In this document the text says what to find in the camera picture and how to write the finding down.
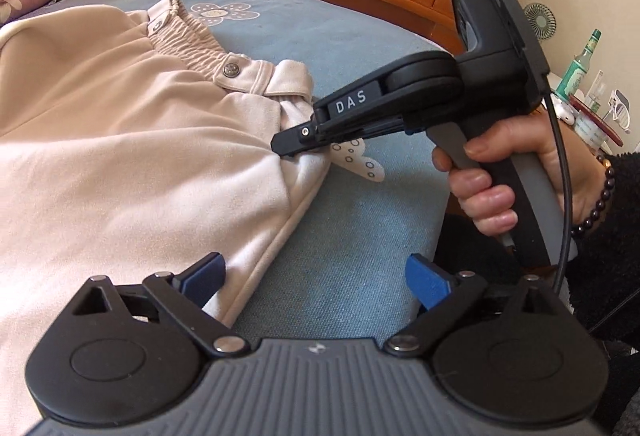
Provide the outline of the black fleece sleeve forearm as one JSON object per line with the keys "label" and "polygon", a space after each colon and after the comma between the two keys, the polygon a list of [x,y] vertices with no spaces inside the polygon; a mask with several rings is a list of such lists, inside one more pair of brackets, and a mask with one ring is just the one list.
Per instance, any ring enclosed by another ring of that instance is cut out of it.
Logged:
{"label": "black fleece sleeve forearm", "polygon": [[611,159],[615,187],[605,218],[578,241],[567,267],[570,304],[597,338],[639,347],[639,155]]}

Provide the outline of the person's right hand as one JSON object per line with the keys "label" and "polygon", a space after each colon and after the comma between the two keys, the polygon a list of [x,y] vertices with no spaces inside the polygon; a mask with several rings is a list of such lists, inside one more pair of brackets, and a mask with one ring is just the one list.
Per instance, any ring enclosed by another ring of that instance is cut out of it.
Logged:
{"label": "person's right hand", "polygon": [[494,237],[513,229],[521,199],[536,212],[549,209],[543,218],[552,219],[554,226],[562,224],[564,193],[555,130],[562,136],[572,224],[577,226],[590,218],[608,175],[577,134],[559,121],[551,122],[547,112],[500,120],[470,139],[463,152],[476,166],[469,169],[451,160],[444,149],[433,149],[434,166],[448,174],[450,193],[482,234]]}

